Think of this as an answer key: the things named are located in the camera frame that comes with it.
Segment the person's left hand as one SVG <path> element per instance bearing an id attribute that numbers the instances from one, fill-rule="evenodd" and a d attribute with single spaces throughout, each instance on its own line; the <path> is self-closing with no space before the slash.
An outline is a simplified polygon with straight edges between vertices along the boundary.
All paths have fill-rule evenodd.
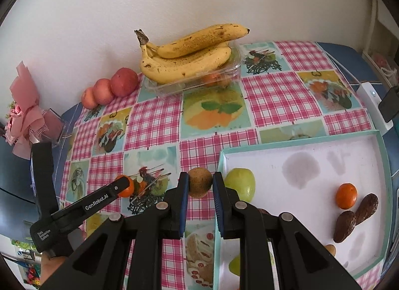
<path id="1" fill-rule="evenodd" d="M 53 257 L 50 258 L 45 252 L 41 257 L 41 285 L 65 262 L 67 257 Z"/>

